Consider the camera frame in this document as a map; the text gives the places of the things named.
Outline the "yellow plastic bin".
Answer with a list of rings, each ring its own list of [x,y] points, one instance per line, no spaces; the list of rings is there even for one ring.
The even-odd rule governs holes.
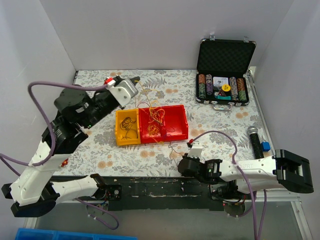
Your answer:
[[[139,145],[139,110],[117,110],[115,113],[115,139],[117,146]]]

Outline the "red double plastic bin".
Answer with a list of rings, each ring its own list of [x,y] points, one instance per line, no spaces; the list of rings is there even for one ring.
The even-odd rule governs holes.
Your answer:
[[[142,144],[174,142],[189,137],[189,125],[184,105],[140,108],[139,132]]]

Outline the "colourful wire ball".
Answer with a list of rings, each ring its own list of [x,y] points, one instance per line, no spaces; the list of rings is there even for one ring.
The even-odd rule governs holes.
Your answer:
[[[163,144],[164,137],[170,136],[167,133],[162,136],[162,131],[165,127],[165,114],[166,111],[162,106],[159,106],[157,100],[151,101],[148,93],[158,92],[156,89],[146,90],[139,80],[135,80],[142,90],[143,95],[146,97],[145,101],[137,102],[134,98],[134,106],[139,111],[139,126],[140,136],[142,137],[143,144]]]

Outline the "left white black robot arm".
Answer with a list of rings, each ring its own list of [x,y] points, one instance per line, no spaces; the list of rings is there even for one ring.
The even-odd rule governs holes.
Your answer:
[[[38,218],[57,204],[80,197],[101,200],[113,191],[99,174],[76,180],[53,182],[53,174],[72,155],[90,129],[117,108],[124,108],[137,94],[139,77],[109,77],[98,87],[83,87],[49,81],[34,81],[34,86],[61,88],[54,100],[57,115],[46,120],[46,129],[30,162],[13,183],[1,188],[5,198],[13,200],[11,211],[16,218]]]

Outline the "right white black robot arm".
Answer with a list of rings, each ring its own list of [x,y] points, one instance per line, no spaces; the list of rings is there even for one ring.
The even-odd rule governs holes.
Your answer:
[[[221,159],[202,163],[199,158],[185,156],[178,164],[178,172],[204,184],[230,183],[226,192],[232,199],[249,194],[250,190],[284,188],[299,194],[314,192],[309,160],[284,149],[277,149],[275,155],[236,164]]]

